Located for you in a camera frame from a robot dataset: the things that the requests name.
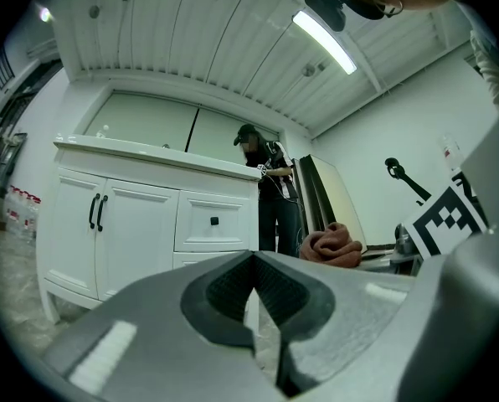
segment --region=camera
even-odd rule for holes
[[[347,18],[342,11],[341,0],[306,0],[306,5],[333,31],[343,31]]]

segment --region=ceiling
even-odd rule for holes
[[[98,18],[90,17],[92,5]],[[244,97],[309,137],[460,46],[471,30],[454,3],[377,22],[346,9],[347,27],[335,36],[358,67],[346,75],[291,21],[303,8],[303,0],[53,0],[49,7],[72,79],[107,70],[183,77],[208,84],[209,94]],[[305,77],[308,64],[316,72]]]

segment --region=black cap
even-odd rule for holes
[[[239,129],[239,134],[234,139],[233,146],[236,146],[240,142],[247,141],[248,135],[252,133],[257,133],[257,130],[255,130],[255,127],[253,125],[245,124],[241,126]]]
[[[382,19],[383,13],[374,4],[368,4],[361,0],[341,0],[355,13],[366,19]]]

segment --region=white countertop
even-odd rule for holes
[[[118,157],[141,159],[158,162],[174,167],[190,168],[206,173],[221,174],[231,178],[260,180],[260,171],[211,157],[202,157],[193,153],[180,152],[147,144],[125,142],[113,138],[97,138],[92,136],[58,135],[54,140],[58,149],[78,149],[92,151]]]

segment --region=dark pants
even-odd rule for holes
[[[298,204],[286,199],[259,201],[259,250],[275,251],[276,220],[280,236],[278,253],[298,257],[301,243]]]

